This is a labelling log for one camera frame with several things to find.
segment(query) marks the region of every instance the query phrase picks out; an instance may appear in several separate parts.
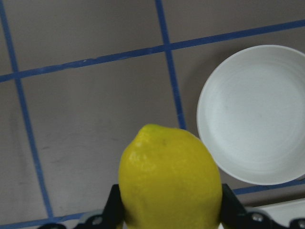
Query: floor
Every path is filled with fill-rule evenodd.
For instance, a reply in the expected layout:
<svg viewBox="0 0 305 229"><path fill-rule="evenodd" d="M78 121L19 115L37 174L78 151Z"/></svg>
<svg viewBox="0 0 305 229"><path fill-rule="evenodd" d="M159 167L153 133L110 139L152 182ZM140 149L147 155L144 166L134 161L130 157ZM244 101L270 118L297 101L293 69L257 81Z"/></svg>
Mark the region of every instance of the floor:
<svg viewBox="0 0 305 229"><path fill-rule="evenodd" d="M198 136L202 87L261 44L305 52L303 0L0 0L0 229L74 225L103 208L147 123ZM305 197L302 178L255 186L249 206Z"/></svg>

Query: blue grout line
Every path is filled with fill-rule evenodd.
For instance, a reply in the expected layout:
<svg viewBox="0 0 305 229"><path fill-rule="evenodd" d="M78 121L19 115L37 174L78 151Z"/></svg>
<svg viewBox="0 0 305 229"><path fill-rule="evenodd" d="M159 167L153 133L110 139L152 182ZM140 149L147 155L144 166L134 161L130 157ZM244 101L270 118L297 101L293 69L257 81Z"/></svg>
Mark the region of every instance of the blue grout line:
<svg viewBox="0 0 305 229"><path fill-rule="evenodd" d="M68 62L68 63L64 63L64 64L30 69L30 70L21 71L18 73L10 73L10 74L6 74L6 75L2 75L2 76L0 76L0 82L12 80L12 79L21 79L21 78L26 78L26 77L35 76L35 75L52 73L52 72L62 71L65 69L81 68L81 67L91 66L91 65L100 64L100 63L124 60L124 59L132 58L132 57L150 55L150 54L164 52L164 51L165 51L164 45L160 45L160 46L155 46L152 48L138 49L138 50L134 50L134 51L100 56L95 59L84 59L84 60Z"/></svg>
<svg viewBox="0 0 305 229"><path fill-rule="evenodd" d="M11 35L10 35L10 29L9 29L9 25L8 25L8 21L7 21L7 17L5 14L5 9L4 9L2 0L0 0L0 17L1 17L4 34L5 34L7 47L8 47L8 52L10 55L10 63L12 66L12 70L15 73L17 73L19 70L18 70L16 55L15 55L14 46L13 46L13 42L12 42ZM37 177L38 177L38 182L39 182L39 185L41 188L44 205L47 210L48 217L51 218L51 217L53 217L53 212L52 212L49 196L48 196L45 184L44 184L43 172L42 172L37 148L35 145L30 116L29 116L29 112L27 109L27 105L26 105L26 99L25 99L21 79L15 79L15 84L16 84L16 88L17 88L17 92L18 92L18 97L19 97L19 101L20 101L20 106L21 106L21 110L22 110L22 115L23 115L26 132L27 132L28 139L30 142L32 157L33 157L34 166L35 166Z"/></svg>
<svg viewBox="0 0 305 229"><path fill-rule="evenodd" d="M185 123L185 118L184 118L184 114L183 114L181 96L180 96L180 92L179 92L179 86L178 86L175 66L174 66L174 62L173 62L173 54L172 54L172 50L170 50L170 39L169 39L167 27L166 27L166 20L165 20L164 10L163 10L163 6L162 6L162 0L155 0L155 3L156 3L159 23L160 23L160 27L161 27L162 39L163 39L163 43L165 45L165 55L166 55L167 66L168 66L168 71L169 71L172 90L173 90L173 97L174 97L174 101L175 101L175 105L176 105L178 122L179 122L179 126L181 129L186 129L186 123Z"/></svg>
<svg viewBox="0 0 305 229"><path fill-rule="evenodd" d="M203 44L209 44L209 43L215 43L215 42L223 42L228 41L232 39L242 38L242 37L249 37L249 36L255 36L270 32L277 32L277 31L283 31L283 30L289 30L289 29L295 29L305 26L305 20L299 20L299 21L291 21L287 23L282 24L276 24L276 25L268 25L263 26L259 28L254 29L248 29L248 30L242 30L242 31L235 31L235 32L229 32L209 37L202 37L197 38L193 40L183 41L183 42L175 42L171 44L171 50L176 49L183 49L188 47L193 47L197 45L203 45Z"/></svg>
<svg viewBox="0 0 305 229"><path fill-rule="evenodd" d="M80 219L83 214L84 213L77 213L77 214L67 215L64 217L53 217L53 218L48 218L48 219L38 219L38 220L27 221L27 222L5 224L5 225L0 225L0 229L18 229L18 228L27 228L27 227L39 227L39 226L47 224L47 223L60 223L60 222L64 222L67 220Z"/></svg>
<svg viewBox="0 0 305 229"><path fill-rule="evenodd" d="M261 191L267 191L267 190L272 190L272 189L277 189L277 188L304 185L304 184L305 184L305 179L293 180L293 181L289 181L289 182L279 184L279 185L266 185L266 186L257 185L257 186L250 186L250 187L242 187L242 188L234 189L233 192L235 193L235 195L242 195L242 194L261 192Z"/></svg>
<svg viewBox="0 0 305 229"><path fill-rule="evenodd" d="M90 66L90 65L94 65L94 64L113 62L113 61L123 60L123 59L127 59L127 58L132 58L132 57L150 55L150 54L154 54L154 53L165 52L166 50L177 50L177 49L182 49L182 48L189 48L189 47L193 47L193 46L197 46L197 45L204 45L204 44L222 42L222 41L227 41L227 40L232 40L232 39L237 39L237 38L242 38L242 37L255 36L255 35L260 35L260 34L265 34L265 33L270 33L270 32L277 32L277 31L301 28L304 26L305 26L305 20L291 21L291 22L287 22L287 23L283 23L283 24L264 26L264 27L249 29L249 30L243 30L243 31L235 31L235 32L224 33L224 34L219 34L219 35L209 36L209 37L203 37L203 38L198 38L198 39L193 39L193 40L188 40L188 41L183 41L183 42L175 42L175 43L171 43L169 45L168 44L160 45L160 46L155 46L155 47L151 47L151 48L144 48L144 49L139 49L139 50L134 50L134 51L100 56L96 59L84 59L84 60L80 60L80 61L46 66L46 67L37 68L37 69L30 69L30 70L0 75L0 83L9 81L12 79L21 79L21 78L26 78L26 77L35 76L35 75L62 71L65 69L70 69L70 68L80 68L80 67Z"/></svg>

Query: white object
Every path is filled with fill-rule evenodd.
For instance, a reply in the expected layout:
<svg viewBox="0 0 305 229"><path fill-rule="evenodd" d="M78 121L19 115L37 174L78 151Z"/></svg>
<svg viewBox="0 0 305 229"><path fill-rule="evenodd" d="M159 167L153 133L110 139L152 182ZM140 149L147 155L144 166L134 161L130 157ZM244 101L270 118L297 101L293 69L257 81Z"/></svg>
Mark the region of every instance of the white object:
<svg viewBox="0 0 305 229"><path fill-rule="evenodd" d="M257 207L264 210L277 223L288 227L291 220L305 218L305 199L292 200Z"/></svg>
<svg viewBox="0 0 305 229"><path fill-rule="evenodd" d="M252 184L305 173L305 54L260 45L211 74L197 107L201 140L218 166Z"/></svg>

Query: yellow lemon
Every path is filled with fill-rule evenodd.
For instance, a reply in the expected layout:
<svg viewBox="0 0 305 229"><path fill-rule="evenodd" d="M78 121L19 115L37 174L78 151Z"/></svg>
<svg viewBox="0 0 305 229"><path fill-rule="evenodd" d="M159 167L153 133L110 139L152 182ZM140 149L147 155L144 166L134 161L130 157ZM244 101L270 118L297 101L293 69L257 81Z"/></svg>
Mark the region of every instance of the yellow lemon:
<svg viewBox="0 0 305 229"><path fill-rule="evenodd" d="M190 132L145 125L125 149L119 187L128 229L216 229L218 168Z"/></svg>

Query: metal screw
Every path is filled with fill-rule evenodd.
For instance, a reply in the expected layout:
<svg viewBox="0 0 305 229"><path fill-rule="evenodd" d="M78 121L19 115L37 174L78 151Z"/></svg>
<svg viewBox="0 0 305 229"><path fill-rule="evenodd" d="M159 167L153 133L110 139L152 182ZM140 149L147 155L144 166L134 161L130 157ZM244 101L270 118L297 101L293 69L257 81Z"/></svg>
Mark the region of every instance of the metal screw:
<svg viewBox="0 0 305 229"><path fill-rule="evenodd" d="M258 213L253 213L252 214L252 219L254 221L257 221L257 222L262 222L264 217L261 215L261 214L258 214Z"/></svg>
<svg viewBox="0 0 305 229"><path fill-rule="evenodd" d="M92 220L92 225L99 225L103 221L103 218L101 216L97 216Z"/></svg>
<svg viewBox="0 0 305 229"><path fill-rule="evenodd" d="M298 225L300 228L305 229L305 220L298 221Z"/></svg>

